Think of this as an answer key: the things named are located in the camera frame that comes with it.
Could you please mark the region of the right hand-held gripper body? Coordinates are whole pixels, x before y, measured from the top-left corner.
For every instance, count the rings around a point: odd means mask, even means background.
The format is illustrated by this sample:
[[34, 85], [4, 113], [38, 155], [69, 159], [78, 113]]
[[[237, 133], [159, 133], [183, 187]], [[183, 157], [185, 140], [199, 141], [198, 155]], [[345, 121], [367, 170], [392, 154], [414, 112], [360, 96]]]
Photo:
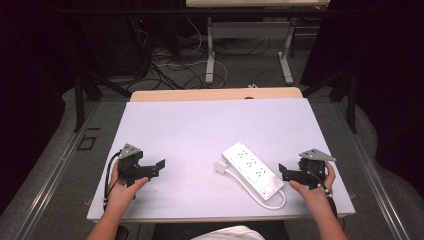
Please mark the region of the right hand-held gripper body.
[[299, 156], [301, 184], [308, 186], [310, 190], [317, 188], [326, 179], [325, 162], [335, 161], [335, 158], [315, 148], [301, 152]]

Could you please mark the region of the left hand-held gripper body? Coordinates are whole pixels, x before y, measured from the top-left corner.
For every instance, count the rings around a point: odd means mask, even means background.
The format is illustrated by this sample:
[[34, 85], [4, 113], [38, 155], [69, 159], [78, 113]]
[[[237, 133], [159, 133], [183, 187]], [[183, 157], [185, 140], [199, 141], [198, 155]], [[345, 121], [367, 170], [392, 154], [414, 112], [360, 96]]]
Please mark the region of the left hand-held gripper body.
[[143, 151], [138, 147], [126, 143], [119, 154], [118, 176], [126, 181], [130, 187], [136, 180], [142, 178], [139, 160], [143, 157]]

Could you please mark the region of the person's right hand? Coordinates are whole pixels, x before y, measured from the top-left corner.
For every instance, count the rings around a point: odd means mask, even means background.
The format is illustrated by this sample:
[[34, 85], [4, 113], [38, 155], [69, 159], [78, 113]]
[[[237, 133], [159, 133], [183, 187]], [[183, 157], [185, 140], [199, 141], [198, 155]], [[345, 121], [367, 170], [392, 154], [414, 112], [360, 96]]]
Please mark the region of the person's right hand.
[[[327, 176], [324, 181], [324, 185], [330, 193], [333, 193], [332, 185], [336, 177], [335, 171], [333, 166], [328, 162], [325, 162], [325, 167], [327, 169]], [[306, 202], [306, 206], [309, 208], [316, 220], [336, 220], [336, 215], [334, 214], [326, 192], [322, 187], [308, 190], [294, 180], [291, 180], [289, 185], [303, 197]]]

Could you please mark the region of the person's left hand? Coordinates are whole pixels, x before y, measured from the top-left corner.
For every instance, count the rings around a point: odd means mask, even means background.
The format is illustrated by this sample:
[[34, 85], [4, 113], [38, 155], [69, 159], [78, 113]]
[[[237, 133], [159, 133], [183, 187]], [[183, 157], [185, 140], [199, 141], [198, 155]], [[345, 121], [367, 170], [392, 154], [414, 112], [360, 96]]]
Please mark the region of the person's left hand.
[[147, 177], [137, 180], [133, 185], [119, 178], [118, 162], [114, 164], [111, 180], [107, 188], [107, 205], [105, 214], [120, 220], [127, 211], [137, 192], [149, 181]]

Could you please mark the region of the white power strip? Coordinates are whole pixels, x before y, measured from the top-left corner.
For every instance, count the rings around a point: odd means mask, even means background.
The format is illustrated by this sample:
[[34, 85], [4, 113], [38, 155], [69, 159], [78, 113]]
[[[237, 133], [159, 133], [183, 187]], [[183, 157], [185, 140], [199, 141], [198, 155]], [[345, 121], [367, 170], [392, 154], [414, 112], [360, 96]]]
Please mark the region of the white power strip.
[[237, 142], [222, 153], [223, 157], [265, 201], [270, 199], [284, 183], [242, 142]]

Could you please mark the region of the white table mat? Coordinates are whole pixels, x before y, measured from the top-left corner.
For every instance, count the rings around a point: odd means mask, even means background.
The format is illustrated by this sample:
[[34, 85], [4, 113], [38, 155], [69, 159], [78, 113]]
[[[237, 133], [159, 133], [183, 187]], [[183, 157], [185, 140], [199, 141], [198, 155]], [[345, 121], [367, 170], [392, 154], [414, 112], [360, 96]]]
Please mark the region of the white table mat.
[[215, 165], [223, 152], [244, 143], [272, 171], [298, 166], [300, 153], [328, 149], [304, 98], [129, 102], [110, 151], [140, 148], [144, 165], [166, 162], [137, 194], [126, 222], [203, 222], [308, 218], [290, 186], [264, 206]]

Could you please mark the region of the person's dark pants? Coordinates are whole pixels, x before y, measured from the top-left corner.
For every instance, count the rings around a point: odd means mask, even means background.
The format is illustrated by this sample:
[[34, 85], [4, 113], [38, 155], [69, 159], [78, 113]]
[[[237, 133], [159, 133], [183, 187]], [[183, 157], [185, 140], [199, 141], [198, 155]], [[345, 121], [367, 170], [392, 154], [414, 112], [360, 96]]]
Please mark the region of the person's dark pants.
[[260, 233], [265, 240], [290, 240], [283, 221], [251, 222], [204, 222], [157, 224], [152, 240], [191, 240], [194, 237], [227, 228], [243, 225]]

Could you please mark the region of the black chair part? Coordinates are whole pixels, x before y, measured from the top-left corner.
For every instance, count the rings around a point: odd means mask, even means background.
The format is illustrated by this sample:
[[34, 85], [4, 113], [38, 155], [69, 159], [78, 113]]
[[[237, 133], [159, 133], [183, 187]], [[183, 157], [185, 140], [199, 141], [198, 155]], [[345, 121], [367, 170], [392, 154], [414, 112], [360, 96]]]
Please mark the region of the black chair part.
[[115, 240], [127, 240], [129, 236], [129, 230], [122, 225], [118, 226]]

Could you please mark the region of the black metal stand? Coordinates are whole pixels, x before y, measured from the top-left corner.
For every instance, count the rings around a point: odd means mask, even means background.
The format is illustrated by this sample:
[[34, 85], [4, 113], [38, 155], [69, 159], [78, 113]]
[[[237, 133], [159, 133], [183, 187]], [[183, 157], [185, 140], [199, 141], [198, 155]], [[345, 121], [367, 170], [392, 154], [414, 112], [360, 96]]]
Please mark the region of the black metal stand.
[[76, 104], [76, 126], [74, 131], [78, 132], [85, 122], [84, 96], [87, 96], [91, 101], [100, 101], [103, 97], [99, 85], [104, 85], [107, 88], [121, 94], [124, 97], [130, 97], [132, 93], [117, 84], [111, 82], [106, 77], [88, 70], [78, 71], [74, 75], [74, 90]]
[[344, 96], [347, 96], [347, 113], [346, 121], [353, 133], [357, 133], [356, 129], [356, 100], [357, 100], [357, 83], [358, 83], [358, 73], [353, 70], [340, 70], [335, 74], [332, 74], [330, 77], [318, 82], [312, 87], [307, 88], [302, 91], [304, 97], [309, 97], [311, 94], [315, 93], [319, 89], [323, 88], [328, 84], [335, 83], [336, 87], [330, 93], [330, 100], [332, 102], [340, 102]]

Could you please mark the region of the person's white shirt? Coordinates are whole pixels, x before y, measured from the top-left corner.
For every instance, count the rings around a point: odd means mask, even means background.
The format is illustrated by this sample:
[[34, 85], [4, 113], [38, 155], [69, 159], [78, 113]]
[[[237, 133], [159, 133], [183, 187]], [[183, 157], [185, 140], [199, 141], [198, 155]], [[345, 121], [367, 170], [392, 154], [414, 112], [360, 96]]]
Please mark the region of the person's white shirt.
[[265, 240], [265, 238], [247, 226], [238, 225], [215, 230], [191, 240]]

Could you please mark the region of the black computer tower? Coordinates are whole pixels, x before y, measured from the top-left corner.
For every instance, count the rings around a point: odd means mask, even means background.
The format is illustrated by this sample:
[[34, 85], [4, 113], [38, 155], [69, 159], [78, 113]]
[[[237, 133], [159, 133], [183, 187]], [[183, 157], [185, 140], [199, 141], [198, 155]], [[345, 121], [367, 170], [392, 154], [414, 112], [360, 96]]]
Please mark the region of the black computer tower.
[[104, 75], [147, 75], [151, 38], [135, 19], [86, 17], [81, 19], [81, 24]]

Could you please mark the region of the white desk with metal legs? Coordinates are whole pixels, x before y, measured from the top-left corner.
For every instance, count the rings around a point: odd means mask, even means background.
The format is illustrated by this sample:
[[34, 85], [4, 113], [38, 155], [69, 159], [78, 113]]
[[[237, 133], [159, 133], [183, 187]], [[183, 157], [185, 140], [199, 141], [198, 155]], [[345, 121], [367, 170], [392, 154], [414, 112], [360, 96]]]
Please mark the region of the white desk with metal legs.
[[[186, 6], [200, 10], [318, 10], [328, 6], [331, 0], [186, 0]], [[284, 42], [284, 49], [278, 53], [283, 79], [288, 85], [294, 83], [287, 56], [294, 38], [296, 17], [285, 17], [284, 21], [272, 21], [269, 17], [265, 21], [230, 20], [223, 22], [207, 18], [207, 45], [208, 59], [205, 82], [212, 84], [215, 69], [214, 40], [229, 39], [280, 39]]]

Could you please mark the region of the aluminium floor rail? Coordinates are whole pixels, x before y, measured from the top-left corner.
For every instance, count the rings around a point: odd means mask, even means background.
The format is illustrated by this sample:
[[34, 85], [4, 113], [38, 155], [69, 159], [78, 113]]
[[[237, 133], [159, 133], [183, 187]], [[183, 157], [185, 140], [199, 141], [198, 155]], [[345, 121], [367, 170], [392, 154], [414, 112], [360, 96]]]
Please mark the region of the aluminium floor rail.
[[410, 236], [403, 226], [402, 221], [400, 220], [398, 213], [396, 212], [394, 205], [382, 184], [381, 177], [378, 174], [374, 163], [367, 154], [358, 135], [352, 132], [347, 123], [347, 113], [344, 110], [344, 105], [342, 103], [334, 103], [333, 107], [337, 113], [338, 119], [341, 121], [347, 135], [353, 143], [358, 155], [359, 165], [394, 240], [410, 240]]
[[62, 122], [31, 172], [28, 182], [24, 184], [25, 190], [36, 190], [36, 195], [32, 199], [28, 211], [24, 214], [23, 221], [13, 240], [30, 240], [72, 160], [77, 144], [82, 140], [84, 128], [96, 113], [99, 105], [99, 102], [86, 104], [86, 110], [83, 112], [84, 120], [78, 131], [74, 131], [75, 107], [70, 105], [65, 108]]

